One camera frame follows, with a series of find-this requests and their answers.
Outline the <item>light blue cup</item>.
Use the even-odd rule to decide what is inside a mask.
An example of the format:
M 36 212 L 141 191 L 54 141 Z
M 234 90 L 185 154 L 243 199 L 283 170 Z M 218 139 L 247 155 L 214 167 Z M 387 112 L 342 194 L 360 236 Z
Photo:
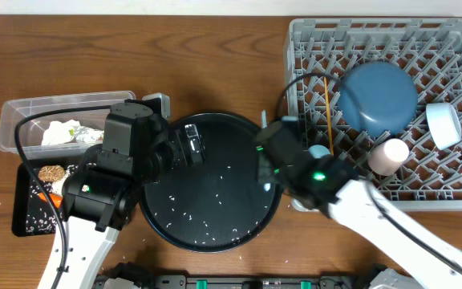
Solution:
M 326 146 L 320 144 L 310 146 L 308 152 L 316 159 L 330 155 L 330 150 Z

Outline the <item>wooden chopstick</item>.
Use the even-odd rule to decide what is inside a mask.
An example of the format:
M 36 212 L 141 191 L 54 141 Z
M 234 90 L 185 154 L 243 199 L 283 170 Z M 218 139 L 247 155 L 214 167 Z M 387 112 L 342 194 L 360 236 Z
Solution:
M 329 140 L 329 150 L 330 155 L 334 155 L 334 142 L 333 142 L 333 133 L 332 133 L 332 124 L 331 124 L 331 114 L 330 114 L 330 99 L 328 92 L 328 82 L 327 78 L 323 78 L 324 82 L 324 100 L 326 105 L 326 126 L 327 126 L 327 135 Z

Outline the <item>pink cup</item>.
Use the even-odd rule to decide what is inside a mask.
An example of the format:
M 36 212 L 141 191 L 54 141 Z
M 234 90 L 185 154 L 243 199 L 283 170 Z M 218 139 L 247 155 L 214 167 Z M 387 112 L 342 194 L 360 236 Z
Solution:
M 402 166 L 408 155 L 409 148 L 404 141 L 390 139 L 369 152 L 367 163 L 374 173 L 389 176 Z

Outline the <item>foil wrapper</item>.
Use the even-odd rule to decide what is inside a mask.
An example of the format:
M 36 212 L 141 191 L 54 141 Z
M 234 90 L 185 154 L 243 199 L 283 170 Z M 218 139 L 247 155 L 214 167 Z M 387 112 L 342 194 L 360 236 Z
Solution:
M 74 127 L 71 135 L 77 143 L 94 143 L 103 139 L 104 131 L 86 126 Z

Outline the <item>dark blue plate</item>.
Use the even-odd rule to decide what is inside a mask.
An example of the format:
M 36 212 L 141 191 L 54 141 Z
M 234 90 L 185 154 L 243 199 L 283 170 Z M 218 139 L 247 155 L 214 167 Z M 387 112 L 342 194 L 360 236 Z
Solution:
M 400 133 L 415 117 L 416 87 L 409 74 L 392 63 L 361 64 L 340 79 L 338 88 L 344 121 L 371 137 Z

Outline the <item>white tissue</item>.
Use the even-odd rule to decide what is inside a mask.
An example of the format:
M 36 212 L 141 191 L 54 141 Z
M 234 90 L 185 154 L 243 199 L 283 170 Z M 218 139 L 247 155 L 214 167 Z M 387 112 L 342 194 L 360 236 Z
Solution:
M 75 130 L 80 126 L 77 120 L 67 122 L 51 121 L 50 126 L 43 133 L 41 145 L 61 145 L 75 139 Z

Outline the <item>brown walnut shell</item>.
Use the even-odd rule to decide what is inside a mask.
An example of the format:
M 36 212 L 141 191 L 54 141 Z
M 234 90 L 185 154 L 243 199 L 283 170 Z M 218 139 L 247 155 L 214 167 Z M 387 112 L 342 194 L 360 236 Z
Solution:
M 38 178 L 45 182 L 60 181 L 65 175 L 66 171 L 60 165 L 43 166 L 38 172 Z

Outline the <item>orange carrot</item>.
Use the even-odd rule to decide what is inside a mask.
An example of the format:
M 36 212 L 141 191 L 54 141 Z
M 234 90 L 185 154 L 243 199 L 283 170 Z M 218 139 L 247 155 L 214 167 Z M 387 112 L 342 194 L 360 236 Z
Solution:
M 61 206 L 63 198 L 59 195 L 56 195 L 54 193 L 49 193 L 49 198 L 52 200 L 52 203 L 55 205 L 55 207 L 58 209 Z M 38 193 L 38 197 L 44 201 L 47 202 L 47 197 L 44 195 L 44 193 Z

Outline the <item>light blue bowl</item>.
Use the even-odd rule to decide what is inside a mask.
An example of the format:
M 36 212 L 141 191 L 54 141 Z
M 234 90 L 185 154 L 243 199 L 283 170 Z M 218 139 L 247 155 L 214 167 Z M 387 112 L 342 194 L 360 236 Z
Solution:
M 450 103 L 433 103 L 426 106 L 426 118 L 431 137 L 439 150 L 457 144 L 462 129 L 456 110 Z

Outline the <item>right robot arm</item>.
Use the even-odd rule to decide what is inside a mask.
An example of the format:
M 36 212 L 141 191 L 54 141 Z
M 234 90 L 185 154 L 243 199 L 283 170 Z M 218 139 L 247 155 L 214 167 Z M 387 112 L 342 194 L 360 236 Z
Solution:
M 260 182 L 280 185 L 307 209 L 363 236 L 422 287 L 462 288 L 462 250 L 399 210 L 345 161 L 314 157 L 289 121 L 261 129 L 255 145 Z

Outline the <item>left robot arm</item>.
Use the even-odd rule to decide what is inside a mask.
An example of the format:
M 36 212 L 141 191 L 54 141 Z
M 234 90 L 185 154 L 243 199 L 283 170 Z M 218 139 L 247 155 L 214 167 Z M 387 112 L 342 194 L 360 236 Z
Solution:
M 62 214 L 41 288 L 90 288 L 144 184 L 203 162 L 196 125 L 171 129 L 144 101 L 113 104 L 102 144 L 90 147 L 63 183 Z

